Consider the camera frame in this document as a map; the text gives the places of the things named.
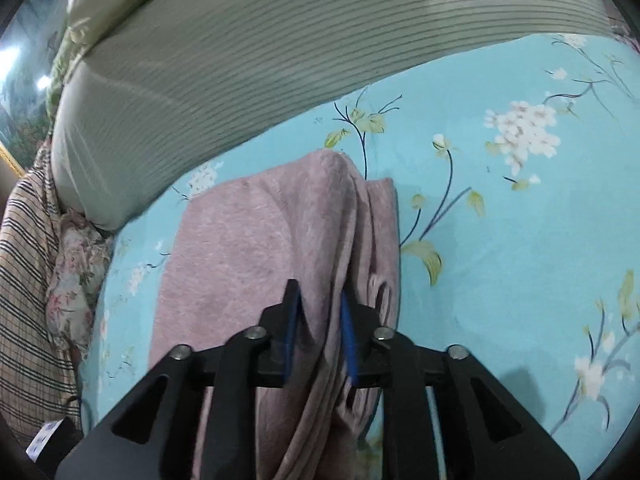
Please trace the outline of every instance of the striped cloth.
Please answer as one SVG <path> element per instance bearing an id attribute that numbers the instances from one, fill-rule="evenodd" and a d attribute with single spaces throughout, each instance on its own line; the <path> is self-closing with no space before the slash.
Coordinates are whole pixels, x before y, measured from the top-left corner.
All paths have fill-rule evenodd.
<path id="1" fill-rule="evenodd" d="M 58 196 L 117 230 L 185 171 L 271 126 L 412 66 L 537 32 L 610 35 L 602 0 L 151 0 L 65 86 Z"/>
<path id="2" fill-rule="evenodd" d="M 26 447 L 46 420 L 78 425 L 76 380 L 68 351 L 51 341 L 47 287 L 58 252 L 60 211 L 50 142 L 17 183 L 0 228 L 0 412 Z"/>

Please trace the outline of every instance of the dark branch print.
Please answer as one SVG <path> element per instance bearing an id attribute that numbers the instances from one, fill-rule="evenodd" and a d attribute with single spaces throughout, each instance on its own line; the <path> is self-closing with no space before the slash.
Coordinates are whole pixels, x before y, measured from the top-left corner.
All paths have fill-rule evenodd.
<path id="1" fill-rule="evenodd" d="M 601 387 L 605 383 L 606 375 L 615 368 L 622 368 L 627 372 L 631 371 L 631 365 L 624 359 L 618 358 L 618 354 L 629 342 L 629 340 L 640 331 L 640 320 L 636 321 L 631 330 L 626 326 L 626 321 L 630 320 L 633 316 L 633 310 L 630 307 L 630 298 L 634 289 L 634 273 L 632 270 L 628 270 L 622 281 L 622 286 L 618 292 L 618 303 L 620 304 L 620 310 L 622 312 L 622 329 L 624 336 L 618 343 L 612 348 L 614 341 L 613 332 L 609 334 L 612 338 L 609 342 L 609 355 L 601 364 L 596 361 L 600 354 L 600 349 L 604 346 L 604 322 L 606 308 L 602 300 L 596 302 L 596 306 L 600 311 L 600 327 L 598 329 L 598 336 L 594 341 L 591 335 L 591 330 L 588 326 L 584 327 L 584 333 L 589 339 L 590 345 L 590 357 L 589 358 L 577 358 L 575 360 L 575 370 L 578 374 L 578 379 L 575 382 L 574 390 L 569 398 L 569 402 L 564 409 L 562 417 L 556 422 L 551 429 L 551 435 L 555 434 L 560 427 L 569 420 L 580 403 L 586 399 L 595 400 L 599 402 L 605 409 L 605 418 L 603 421 L 603 427 L 605 430 L 609 429 L 611 422 L 611 410 L 609 402 L 603 393 L 601 393 Z"/>
<path id="2" fill-rule="evenodd" d="M 436 135 L 433 137 L 433 147 L 436 149 L 436 156 L 444 157 L 446 156 L 447 161 L 449 163 L 449 177 L 447 179 L 447 187 L 445 189 L 444 195 L 440 200 L 435 212 L 431 216 L 431 220 L 429 220 L 428 224 L 423 229 L 422 233 L 418 237 L 417 240 L 410 241 L 411 236 L 414 234 L 418 224 L 420 222 L 420 215 L 424 208 L 424 204 L 426 199 L 421 194 L 416 194 L 413 196 L 412 208 L 417 209 L 418 213 L 416 215 L 414 224 L 412 225 L 409 233 L 402 239 L 400 242 L 400 250 L 402 253 L 412 254 L 413 256 L 417 256 L 422 260 L 424 267 L 427 269 L 429 273 L 431 286 L 435 285 L 438 281 L 438 276 L 442 271 L 442 258 L 438 251 L 436 251 L 433 244 L 425 240 L 427 234 L 442 220 L 445 215 L 455 206 L 459 200 L 463 196 L 468 196 L 467 205 L 476 210 L 478 216 L 484 216 L 484 200 L 482 196 L 477 192 L 473 191 L 471 187 L 466 187 L 461 192 L 459 192 L 453 200 L 449 200 L 449 195 L 451 192 L 451 187 L 453 183 L 453 156 L 451 155 L 452 147 L 451 143 L 448 139 L 446 139 L 443 135 Z"/>
<path id="3" fill-rule="evenodd" d="M 367 133 L 384 133 L 386 127 L 384 114 L 393 110 L 399 110 L 399 107 L 391 107 L 391 105 L 402 98 L 401 94 L 395 99 L 389 101 L 377 112 L 367 114 L 364 112 L 364 110 L 358 108 L 358 106 L 360 105 L 360 99 L 367 91 L 367 88 L 368 87 L 362 89 L 362 91 L 358 95 L 358 98 L 356 99 L 356 104 L 351 111 L 349 111 L 348 106 L 345 106 L 344 111 L 341 111 L 340 108 L 338 108 L 338 104 L 334 102 L 334 108 L 336 113 L 338 114 L 338 117 L 334 118 L 334 121 L 346 123 L 350 126 L 350 128 L 342 128 L 340 130 L 331 132 L 326 136 L 326 139 L 324 141 L 324 146 L 326 148 L 334 148 L 341 140 L 344 139 L 344 137 L 350 135 L 353 129 L 358 136 L 358 140 L 360 141 L 360 149 L 362 150 L 362 159 L 364 163 L 363 176 L 365 179 L 369 176 L 369 164 L 367 161 Z"/>
<path id="4" fill-rule="evenodd" d="M 166 261 L 166 259 L 171 256 L 171 253 L 160 253 L 160 256 L 162 256 L 162 260 L 160 260 L 159 263 L 153 265 L 153 264 L 146 264 L 147 267 L 151 268 L 151 269 L 157 269 L 158 267 L 160 267 L 162 264 L 164 264 L 164 262 Z"/>
<path id="5" fill-rule="evenodd" d="M 178 191 L 177 189 L 175 189 L 175 186 L 171 186 L 171 189 L 173 189 L 178 195 L 180 195 L 180 200 L 188 200 L 189 197 L 187 195 L 185 195 L 184 193 L 181 193 L 180 191 Z"/>
<path id="6" fill-rule="evenodd" d="M 550 95 L 549 97 L 547 97 L 545 99 L 545 101 L 543 102 L 544 104 L 546 104 L 549 100 L 555 99 L 555 98 L 558 98 L 558 97 L 572 99 L 575 102 L 576 100 L 584 97 L 588 93 L 591 93 L 595 97 L 596 101 L 604 108 L 604 110 L 606 110 L 607 113 L 612 118 L 615 118 L 614 115 L 609 110 L 609 108 L 607 107 L 607 105 L 604 104 L 604 102 L 602 101 L 602 99 L 600 98 L 598 93 L 596 92 L 596 85 L 600 85 L 600 84 L 604 84 L 604 83 L 615 86 L 615 88 L 617 88 L 627 98 L 632 99 L 633 101 L 637 100 L 636 97 L 634 96 L 633 92 L 630 90 L 629 86 L 624 82 L 624 80 L 620 77 L 620 74 L 616 70 L 616 65 L 623 64 L 622 61 L 620 61 L 619 59 L 614 58 L 613 56 L 609 57 L 608 58 L 609 59 L 609 70 L 607 70 L 602 65 L 600 65 L 595 60 L 593 60 L 593 58 L 591 56 L 589 56 L 589 54 L 587 54 L 584 51 L 583 46 L 584 46 L 586 40 L 583 37 L 575 35 L 575 34 L 561 34 L 561 36 L 562 36 L 562 39 L 555 39 L 552 42 L 552 44 L 562 44 L 562 45 L 568 46 L 568 47 L 572 48 L 573 50 L 575 50 L 578 54 L 580 54 L 580 56 L 583 59 L 585 59 L 591 66 L 593 66 L 594 72 L 596 74 L 598 74 L 600 76 L 600 78 L 598 78 L 596 80 L 572 79 L 572 81 L 574 81 L 576 83 L 585 84 L 586 86 L 585 86 L 584 90 L 582 90 L 581 92 L 574 93 L 574 94 L 558 93 L 558 94 Z M 549 70 L 547 70 L 546 72 L 549 73 L 549 74 L 552 74 L 552 75 L 554 74 L 553 72 L 550 72 Z M 568 106 L 567 106 L 567 110 L 566 110 L 566 111 L 568 111 L 569 113 L 572 113 L 572 114 L 574 113 L 573 110 L 572 110 L 572 108 L 574 106 L 574 102 L 569 103 Z"/>

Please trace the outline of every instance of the light blue bedsheet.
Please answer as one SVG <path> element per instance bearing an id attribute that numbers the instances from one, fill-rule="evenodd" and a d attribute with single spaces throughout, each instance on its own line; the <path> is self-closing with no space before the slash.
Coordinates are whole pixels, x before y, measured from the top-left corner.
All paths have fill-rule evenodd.
<path id="1" fill-rule="evenodd" d="M 470 348 L 586 478 L 640 402 L 637 96 L 629 47 L 529 36 L 389 77 L 191 171 L 117 237 L 82 367 L 85 421 L 146 372 L 188 199 L 326 145 L 396 184 L 399 329 Z"/>

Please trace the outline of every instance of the towel fold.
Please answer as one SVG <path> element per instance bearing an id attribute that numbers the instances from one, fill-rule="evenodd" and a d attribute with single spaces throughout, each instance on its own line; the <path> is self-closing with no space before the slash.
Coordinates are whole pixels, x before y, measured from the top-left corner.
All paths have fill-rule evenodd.
<path id="1" fill-rule="evenodd" d="M 256 395 L 258 478 L 350 479 L 377 391 L 347 402 L 340 294 L 351 280 L 358 300 L 396 325 L 391 180 L 365 181 L 346 156 L 321 150 L 191 199 L 162 277 L 150 364 L 175 344 L 224 344 L 281 301 L 289 278 L 304 316 L 286 387 Z"/>

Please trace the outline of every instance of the bed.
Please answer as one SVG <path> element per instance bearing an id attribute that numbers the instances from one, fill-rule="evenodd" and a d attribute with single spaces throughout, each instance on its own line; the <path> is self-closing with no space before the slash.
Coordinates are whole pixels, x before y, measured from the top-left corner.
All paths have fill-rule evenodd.
<path id="1" fill-rule="evenodd" d="M 315 95 L 192 170 L 174 167 L 184 174 L 155 182 L 160 196 L 116 234 L 79 374 L 85 431 L 148 369 L 162 272 L 189 200 L 324 148 L 366 178 L 394 180 L 399 330 L 422 346 L 470 348 L 591 478 L 640 398 L 640 59 L 633 41 L 595 34 L 523 34 L 414 60 L 334 88 L 335 98 Z M 58 180 L 73 203 L 78 189 Z M 126 207 L 123 218 L 139 205 Z M 111 221 L 121 218 L 97 219 Z M 378 476 L 380 431 L 376 418 L 363 478 Z"/>

